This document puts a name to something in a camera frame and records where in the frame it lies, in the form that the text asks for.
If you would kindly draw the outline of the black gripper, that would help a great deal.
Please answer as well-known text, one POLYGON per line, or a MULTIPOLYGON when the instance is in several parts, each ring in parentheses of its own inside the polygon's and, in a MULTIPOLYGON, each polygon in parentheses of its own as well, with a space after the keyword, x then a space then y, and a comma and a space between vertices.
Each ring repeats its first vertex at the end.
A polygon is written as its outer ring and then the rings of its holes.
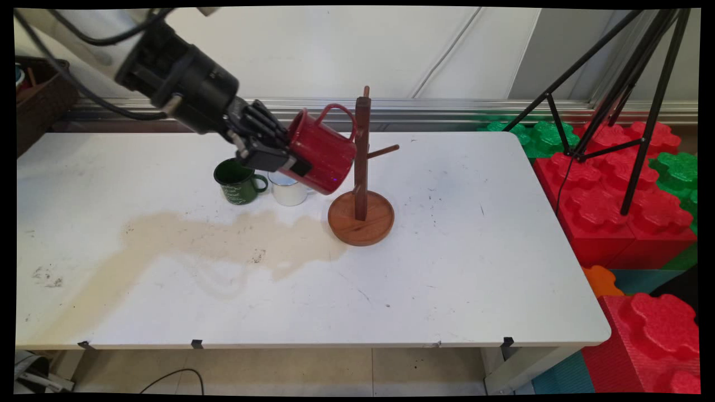
MULTIPOLYGON (((239 89, 238 80, 197 47, 189 47, 161 85, 161 111, 197 134, 227 137, 225 114, 239 89)), ((263 102, 242 105, 239 126, 250 135, 229 133, 238 162, 253 170, 306 176, 313 166, 288 149, 288 130, 263 102)))

